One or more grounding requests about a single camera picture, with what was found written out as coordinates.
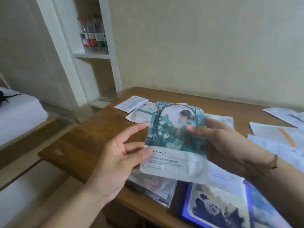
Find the brown tabletop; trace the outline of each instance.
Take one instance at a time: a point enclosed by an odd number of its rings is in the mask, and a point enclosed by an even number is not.
[[[264,106],[133,87],[123,91],[122,96],[113,103],[42,150],[39,153],[40,157],[85,183],[93,171],[105,143],[128,126],[134,125],[134,122],[125,118],[127,113],[114,108],[118,103],[134,95],[147,98],[150,102],[186,102],[188,105],[200,107],[205,113],[232,116],[235,129],[244,136],[252,134],[249,122],[289,126],[262,111]],[[128,142],[145,141],[147,132],[148,128],[140,131],[133,135]],[[192,227],[175,217],[168,208],[127,187],[121,190],[116,200],[158,226]]]

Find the orange stripe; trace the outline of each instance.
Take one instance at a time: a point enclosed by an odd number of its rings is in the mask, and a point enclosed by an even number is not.
[[[282,128],[278,128],[278,129],[284,135],[284,137],[289,141],[289,144],[292,147],[296,147],[294,140],[289,136],[289,134],[287,134],[287,132],[285,130],[283,130]]]

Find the white bedsheet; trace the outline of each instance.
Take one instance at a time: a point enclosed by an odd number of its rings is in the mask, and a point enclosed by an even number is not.
[[[4,95],[19,92],[0,87]],[[0,106],[0,146],[34,129],[48,118],[38,99],[18,95],[2,102]]]

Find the teal stripe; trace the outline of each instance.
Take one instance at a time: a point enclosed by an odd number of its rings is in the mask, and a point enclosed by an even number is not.
[[[142,109],[137,109],[137,110],[140,111],[140,112],[146,113],[146,114],[150,114],[150,115],[153,114],[153,113],[150,113],[150,112],[148,112],[148,111],[144,111],[144,110],[142,110]]]

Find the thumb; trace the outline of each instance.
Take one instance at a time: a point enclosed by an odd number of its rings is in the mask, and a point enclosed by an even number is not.
[[[208,138],[212,140],[215,137],[215,131],[216,131],[215,129],[206,128],[203,126],[191,126],[191,125],[186,125],[185,128],[190,133],[192,133],[193,135],[199,138]]]
[[[128,170],[131,170],[134,166],[150,158],[152,154],[153,151],[150,147],[146,147],[137,152],[131,153],[127,156],[127,158],[122,160],[123,166],[125,166]]]

